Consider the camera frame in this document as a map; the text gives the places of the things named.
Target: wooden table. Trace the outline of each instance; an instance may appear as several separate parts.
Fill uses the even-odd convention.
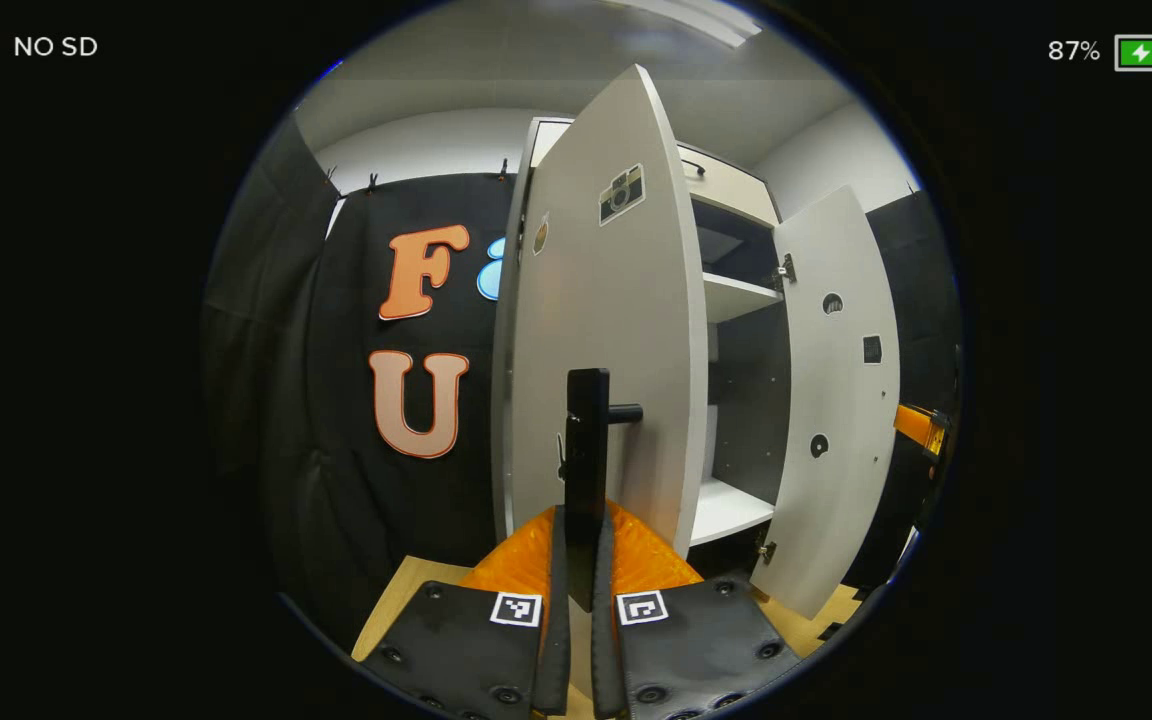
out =
[[[393,621],[397,619],[397,614],[407,606],[407,601],[411,600],[416,589],[420,588],[420,583],[435,579],[440,583],[460,584],[469,573],[470,568],[420,560],[420,558],[408,555],[397,567],[394,577],[389,579],[389,585],[385,588],[380,600],[376,602],[371,616],[362,627],[362,632],[358,632],[358,639],[353,644],[353,659],[361,661],[374,650],[376,643],[380,642],[385,630],[388,630]],[[824,629],[828,628],[831,623],[846,623],[856,607],[861,606],[861,602],[851,598],[855,593],[855,588],[838,585],[824,609],[812,619],[805,619],[774,600],[759,600],[758,605],[763,608],[763,614],[767,615],[767,620],[772,621],[776,631],[785,638],[785,642],[790,643],[794,652],[806,657],[824,644],[824,641],[818,637],[820,632],[824,632]],[[594,704],[575,687],[568,685],[567,715],[554,717],[554,719],[594,720]]]

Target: ceiling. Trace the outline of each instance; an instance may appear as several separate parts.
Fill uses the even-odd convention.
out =
[[[575,115],[634,63],[652,76],[679,141],[745,167],[852,99],[772,28],[730,50],[675,20],[599,0],[453,0],[344,59],[296,119],[319,151],[446,109]]]

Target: white cabinet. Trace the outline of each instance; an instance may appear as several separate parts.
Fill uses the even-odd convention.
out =
[[[899,397],[895,311],[850,188],[780,223],[761,181],[677,144],[637,65],[575,120],[536,120],[524,158],[497,308],[498,533],[563,501],[566,374],[607,367],[613,404],[644,410],[609,433],[608,495],[684,556],[771,520],[776,552],[759,561],[755,584],[813,616],[873,518]],[[703,182],[684,160],[703,165]],[[730,251],[721,233],[698,232],[702,210],[714,209],[774,234],[774,258],[791,255],[791,282],[776,291],[707,272],[703,256]],[[758,498],[713,467],[708,362],[717,325],[773,305],[785,306],[790,338],[767,348],[788,355],[788,433],[774,497]]]

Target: orange mesh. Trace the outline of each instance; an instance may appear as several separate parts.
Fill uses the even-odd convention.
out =
[[[702,582],[700,575],[673,551],[643,520],[617,503],[612,509],[616,547],[612,553],[612,596],[627,592],[664,591]]]
[[[480,591],[539,594],[548,600],[553,533],[554,509],[550,507],[498,544],[461,581],[461,586]]]
[[[612,556],[613,596],[677,588],[703,579],[643,520],[612,501],[607,501],[607,506],[616,533]],[[539,594],[548,600],[553,532],[554,509],[550,507],[498,544],[461,581],[462,588]]]

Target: white wall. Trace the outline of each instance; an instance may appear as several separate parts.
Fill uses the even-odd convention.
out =
[[[394,120],[357,132],[314,152],[332,183],[347,194],[377,184],[453,173],[495,173],[509,159],[517,172],[531,118],[570,118],[545,109],[453,109]]]
[[[867,212],[919,188],[887,132],[858,103],[795,132],[753,170],[767,181],[782,219],[844,184],[851,184]]]

